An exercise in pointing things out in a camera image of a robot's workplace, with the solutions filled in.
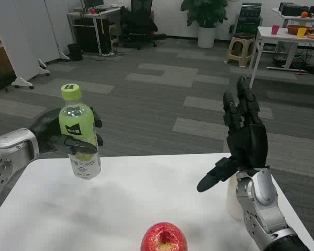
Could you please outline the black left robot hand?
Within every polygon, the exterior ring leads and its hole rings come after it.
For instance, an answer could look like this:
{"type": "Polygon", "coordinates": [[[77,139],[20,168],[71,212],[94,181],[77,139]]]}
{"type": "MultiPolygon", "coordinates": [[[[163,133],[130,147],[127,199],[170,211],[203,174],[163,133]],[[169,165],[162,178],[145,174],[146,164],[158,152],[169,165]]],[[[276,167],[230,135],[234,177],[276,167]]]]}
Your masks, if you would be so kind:
{"type": "Polygon", "coordinates": [[[62,134],[59,124],[60,111],[60,108],[55,108],[42,113],[29,127],[29,130],[36,136],[39,153],[60,151],[71,155],[94,154],[98,147],[103,146],[104,141],[99,134],[96,135],[98,146],[92,146],[91,143],[62,134]]]}

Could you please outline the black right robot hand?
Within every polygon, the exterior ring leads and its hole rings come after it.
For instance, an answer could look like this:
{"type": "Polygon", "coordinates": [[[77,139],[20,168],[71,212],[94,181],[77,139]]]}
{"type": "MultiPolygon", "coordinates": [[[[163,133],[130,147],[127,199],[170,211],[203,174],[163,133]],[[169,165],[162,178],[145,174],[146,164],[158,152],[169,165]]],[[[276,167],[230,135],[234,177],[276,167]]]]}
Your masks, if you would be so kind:
{"type": "Polygon", "coordinates": [[[204,192],[220,181],[226,181],[238,171],[264,168],[268,152],[265,125],[259,117],[259,104],[250,89],[248,80],[241,76],[237,82],[237,97],[234,102],[230,92],[223,95],[223,116],[229,128],[227,145],[231,156],[220,159],[215,167],[198,183],[197,191],[204,192]]]}

